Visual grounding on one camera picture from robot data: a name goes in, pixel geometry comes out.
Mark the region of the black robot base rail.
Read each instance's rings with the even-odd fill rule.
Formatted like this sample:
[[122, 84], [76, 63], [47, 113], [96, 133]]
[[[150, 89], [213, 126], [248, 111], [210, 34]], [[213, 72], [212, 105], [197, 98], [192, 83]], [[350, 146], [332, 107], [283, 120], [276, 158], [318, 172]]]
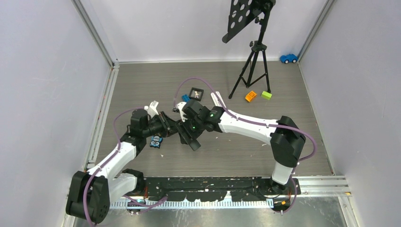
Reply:
[[138, 196], [151, 201], [167, 197], [168, 201], [212, 202], [230, 196], [232, 201], [262, 201], [290, 195], [300, 195], [299, 181], [290, 179], [285, 185], [262, 176], [220, 177], [144, 177], [139, 175], [136, 189], [128, 196]]

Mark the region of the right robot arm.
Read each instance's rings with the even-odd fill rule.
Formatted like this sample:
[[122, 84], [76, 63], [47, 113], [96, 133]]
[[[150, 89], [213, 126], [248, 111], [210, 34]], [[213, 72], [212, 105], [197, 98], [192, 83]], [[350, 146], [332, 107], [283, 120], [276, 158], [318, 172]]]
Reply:
[[189, 145], [194, 151], [201, 147], [197, 138], [204, 131], [239, 134], [270, 145], [275, 160], [270, 189], [276, 194], [288, 189], [288, 181], [306, 142], [305, 135], [291, 118], [259, 119], [225, 110], [221, 106], [208, 109], [192, 99], [179, 102], [174, 111], [181, 117], [176, 122], [181, 143]]

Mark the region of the white remote control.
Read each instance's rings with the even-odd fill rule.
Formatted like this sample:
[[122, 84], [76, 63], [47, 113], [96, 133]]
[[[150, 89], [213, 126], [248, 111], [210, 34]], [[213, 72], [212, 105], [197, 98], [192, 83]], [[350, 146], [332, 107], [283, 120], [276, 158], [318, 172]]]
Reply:
[[211, 92], [210, 96], [212, 98], [214, 106], [220, 106], [220, 107], [226, 106], [219, 91]]

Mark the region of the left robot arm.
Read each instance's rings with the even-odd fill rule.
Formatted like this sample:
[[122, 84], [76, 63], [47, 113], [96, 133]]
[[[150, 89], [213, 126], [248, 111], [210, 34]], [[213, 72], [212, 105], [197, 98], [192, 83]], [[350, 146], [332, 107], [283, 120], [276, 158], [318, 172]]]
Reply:
[[177, 133], [176, 121], [161, 111], [148, 113], [150, 107], [130, 109], [126, 132], [117, 137], [116, 147], [93, 168], [77, 171], [71, 180], [66, 214], [85, 219], [91, 226], [101, 223], [110, 205], [127, 193], [141, 195], [145, 190], [143, 173], [125, 169], [146, 146], [147, 138], [168, 137]]

